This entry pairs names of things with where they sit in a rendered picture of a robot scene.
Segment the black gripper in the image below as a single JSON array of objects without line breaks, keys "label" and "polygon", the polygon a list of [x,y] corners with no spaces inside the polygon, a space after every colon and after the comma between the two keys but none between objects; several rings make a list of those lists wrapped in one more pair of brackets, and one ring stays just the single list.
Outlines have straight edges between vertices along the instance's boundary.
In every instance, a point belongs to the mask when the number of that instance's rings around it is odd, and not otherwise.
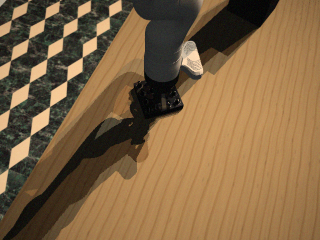
[{"label": "black gripper", "polygon": [[155,110],[170,110],[170,105],[168,102],[166,102],[166,100],[169,98],[169,92],[171,91],[171,88],[178,82],[179,74],[176,78],[174,78],[171,81],[158,82],[149,78],[145,73],[144,69],[144,79],[147,82],[147,84],[153,89]]}]

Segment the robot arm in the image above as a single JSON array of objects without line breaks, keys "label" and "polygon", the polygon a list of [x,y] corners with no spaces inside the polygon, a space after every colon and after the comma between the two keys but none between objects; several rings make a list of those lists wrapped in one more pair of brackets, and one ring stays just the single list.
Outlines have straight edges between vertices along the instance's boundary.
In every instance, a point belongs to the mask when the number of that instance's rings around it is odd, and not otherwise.
[{"label": "robot arm", "polygon": [[203,67],[195,42],[184,39],[204,0],[132,0],[136,13],[149,20],[145,28],[144,71],[157,82],[169,82],[180,71],[199,80]]}]

